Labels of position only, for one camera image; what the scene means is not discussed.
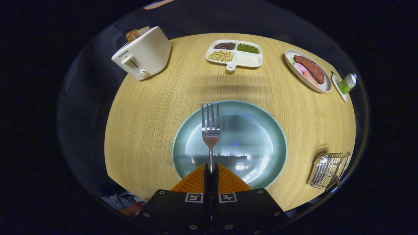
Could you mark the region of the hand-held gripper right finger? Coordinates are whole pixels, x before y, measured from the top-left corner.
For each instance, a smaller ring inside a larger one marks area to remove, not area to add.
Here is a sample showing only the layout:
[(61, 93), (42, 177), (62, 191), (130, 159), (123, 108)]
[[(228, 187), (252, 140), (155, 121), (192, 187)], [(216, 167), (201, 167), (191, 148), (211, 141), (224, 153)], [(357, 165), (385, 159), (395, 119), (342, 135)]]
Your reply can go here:
[(252, 189), (220, 164), (212, 168), (213, 234), (267, 235), (289, 222), (266, 189)]

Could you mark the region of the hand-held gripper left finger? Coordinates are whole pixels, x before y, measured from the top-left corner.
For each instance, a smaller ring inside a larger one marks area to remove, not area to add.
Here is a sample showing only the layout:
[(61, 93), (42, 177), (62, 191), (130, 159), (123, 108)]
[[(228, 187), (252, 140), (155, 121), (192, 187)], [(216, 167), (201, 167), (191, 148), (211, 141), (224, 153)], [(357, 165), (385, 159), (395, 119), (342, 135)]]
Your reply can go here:
[(136, 223), (151, 235), (203, 235), (211, 229), (211, 173), (203, 164), (170, 190), (159, 189)]

